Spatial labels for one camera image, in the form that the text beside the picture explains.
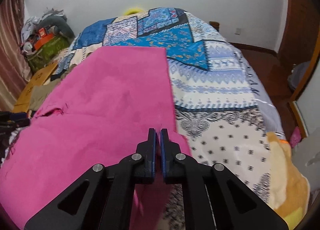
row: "clutter pile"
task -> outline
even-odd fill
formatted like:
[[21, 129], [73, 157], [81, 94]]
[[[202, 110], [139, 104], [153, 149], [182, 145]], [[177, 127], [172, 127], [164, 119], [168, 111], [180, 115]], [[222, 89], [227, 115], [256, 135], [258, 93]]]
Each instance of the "clutter pile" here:
[[25, 112], [0, 112], [0, 166], [9, 155], [19, 132], [29, 125], [30, 120]]
[[63, 10], [50, 9], [41, 18], [30, 17], [21, 30], [21, 53], [36, 73], [70, 45], [74, 33]]
[[19, 112], [28, 112], [29, 106], [32, 104], [31, 97], [33, 94], [34, 88], [37, 86], [41, 87], [43, 84], [47, 84], [47, 81], [50, 82], [50, 75], [57, 67], [57, 62], [53, 62], [50, 65], [47, 65], [46, 67], [38, 70], [31, 78], [31, 80], [28, 82], [24, 90], [21, 92], [17, 102], [15, 103], [13, 107], [14, 113]]

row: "patterned bedspread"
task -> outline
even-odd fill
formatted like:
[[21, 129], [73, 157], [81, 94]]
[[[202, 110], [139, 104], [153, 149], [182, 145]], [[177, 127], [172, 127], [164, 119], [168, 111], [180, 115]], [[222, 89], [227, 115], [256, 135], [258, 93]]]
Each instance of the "patterned bedspread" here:
[[[209, 166], [225, 164], [268, 202], [270, 148], [236, 48], [189, 12], [158, 8], [85, 28], [55, 74], [105, 45], [165, 47], [178, 132], [188, 138], [193, 157]], [[183, 210], [177, 207], [183, 209], [179, 186], [172, 192], [160, 229], [163, 224], [170, 229], [184, 227]]]

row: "cardboard box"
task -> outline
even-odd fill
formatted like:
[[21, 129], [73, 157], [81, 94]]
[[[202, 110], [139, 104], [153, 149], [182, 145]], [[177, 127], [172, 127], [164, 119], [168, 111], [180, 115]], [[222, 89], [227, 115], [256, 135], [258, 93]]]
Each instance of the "cardboard box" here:
[[13, 107], [14, 113], [27, 112], [30, 105], [31, 93], [34, 86], [43, 85], [46, 80], [50, 77], [53, 71], [56, 69], [58, 63], [54, 62], [40, 70], [38, 70], [35, 75], [31, 78], [29, 83], [26, 85], [24, 90], [21, 92], [20, 97]]

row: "pink object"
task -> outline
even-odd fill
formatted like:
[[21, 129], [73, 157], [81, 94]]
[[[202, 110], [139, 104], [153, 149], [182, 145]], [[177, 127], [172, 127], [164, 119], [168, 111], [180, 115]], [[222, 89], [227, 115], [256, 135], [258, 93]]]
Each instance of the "pink object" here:
[[[180, 150], [191, 156], [190, 148], [187, 139], [178, 133], [168, 131], [169, 139], [180, 145]], [[158, 157], [156, 162], [156, 178], [152, 185], [145, 185], [141, 203], [143, 210], [135, 218], [133, 230], [153, 230], [156, 223], [163, 212], [164, 205], [168, 201], [172, 185], [166, 185], [163, 182], [161, 172], [161, 160]]]
[[293, 130], [293, 133], [290, 137], [290, 145], [291, 148], [295, 147], [298, 143], [300, 143], [302, 137], [300, 133], [299, 127], [296, 126], [296, 128]]
[[[23, 229], [91, 166], [113, 165], [134, 153], [151, 127], [176, 129], [165, 49], [99, 48], [54, 89], [21, 132], [0, 169], [0, 203]], [[181, 148], [189, 153], [185, 141]], [[144, 209], [150, 204], [139, 189], [132, 219], [138, 223], [143, 217], [155, 226], [158, 218]], [[167, 195], [166, 190], [154, 206], [157, 217]]]

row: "baseboard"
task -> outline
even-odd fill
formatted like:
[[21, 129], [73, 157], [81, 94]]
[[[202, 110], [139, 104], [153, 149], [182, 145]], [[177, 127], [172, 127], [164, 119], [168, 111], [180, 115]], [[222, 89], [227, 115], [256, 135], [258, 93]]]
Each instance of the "baseboard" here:
[[262, 52], [262, 53], [269, 53], [275, 57], [278, 57], [278, 54], [274, 50], [253, 46], [253, 45], [248, 45], [248, 44], [242, 44], [242, 43], [231, 43], [231, 44], [234, 47], [239, 48], [240, 50], [243, 49], [243, 50], [251, 50], [251, 51]]

